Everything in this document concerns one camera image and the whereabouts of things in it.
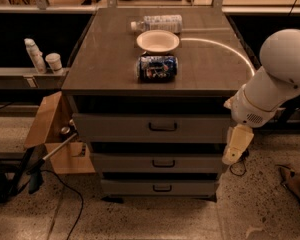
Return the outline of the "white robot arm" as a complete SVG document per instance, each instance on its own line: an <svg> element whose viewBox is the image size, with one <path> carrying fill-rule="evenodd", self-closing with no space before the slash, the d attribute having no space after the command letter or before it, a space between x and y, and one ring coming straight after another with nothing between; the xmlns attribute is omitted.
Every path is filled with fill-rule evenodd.
<svg viewBox="0 0 300 240"><path fill-rule="evenodd" d="M286 101L300 95L300 30L284 29L261 46L261 67L229 98L234 127L228 129L222 162L236 163L251 143L255 128L265 125Z"/></svg>

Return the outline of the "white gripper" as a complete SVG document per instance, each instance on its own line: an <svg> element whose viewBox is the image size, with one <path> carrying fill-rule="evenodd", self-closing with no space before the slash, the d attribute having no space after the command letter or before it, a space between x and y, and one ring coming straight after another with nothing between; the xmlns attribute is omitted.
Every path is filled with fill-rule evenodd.
<svg viewBox="0 0 300 240"><path fill-rule="evenodd" d="M269 103L260 94L248 95L247 84L244 84L224 102L224 107L231 110L232 119L238 123L227 130L227 144L222 157L224 164L232 165L250 145L254 137L252 128L265 125L275 115L278 105Z"/></svg>

